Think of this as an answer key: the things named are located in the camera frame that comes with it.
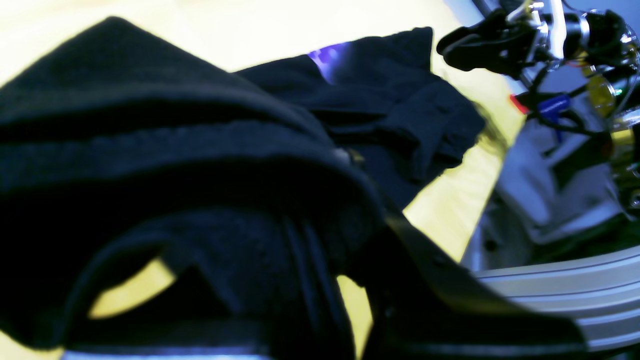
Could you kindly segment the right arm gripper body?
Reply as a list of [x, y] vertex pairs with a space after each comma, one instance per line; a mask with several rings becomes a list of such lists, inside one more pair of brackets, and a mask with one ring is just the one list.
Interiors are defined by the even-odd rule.
[[539, 63], [595, 63], [595, 12], [571, 9], [564, 0], [506, 0], [505, 37], [508, 76]]

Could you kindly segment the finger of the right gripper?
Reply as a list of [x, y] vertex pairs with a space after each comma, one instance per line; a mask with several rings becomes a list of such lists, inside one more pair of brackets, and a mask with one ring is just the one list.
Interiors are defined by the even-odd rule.
[[531, 47], [531, 27], [508, 23], [506, 16], [505, 10], [494, 10], [473, 26], [458, 27], [439, 40], [436, 52], [448, 66], [464, 72], [520, 75]]

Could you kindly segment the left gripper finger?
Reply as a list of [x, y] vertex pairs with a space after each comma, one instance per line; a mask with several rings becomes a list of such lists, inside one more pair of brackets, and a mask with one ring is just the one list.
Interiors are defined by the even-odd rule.
[[384, 225], [345, 260], [345, 274], [372, 301], [364, 360], [585, 358], [586, 341], [573, 321], [492, 291], [375, 191]]

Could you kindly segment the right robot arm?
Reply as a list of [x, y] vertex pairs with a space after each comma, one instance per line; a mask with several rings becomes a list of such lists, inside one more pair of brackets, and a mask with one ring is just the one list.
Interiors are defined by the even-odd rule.
[[551, 167], [559, 187], [599, 164], [612, 169], [624, 209], [639, 214], [639, 36], [611, 10], [579, 11], [564, 0], [522, 0], [445, 35], [436, 51], [461, 71], [525, 80], [516, 96], [528, 119], [586, 142]]

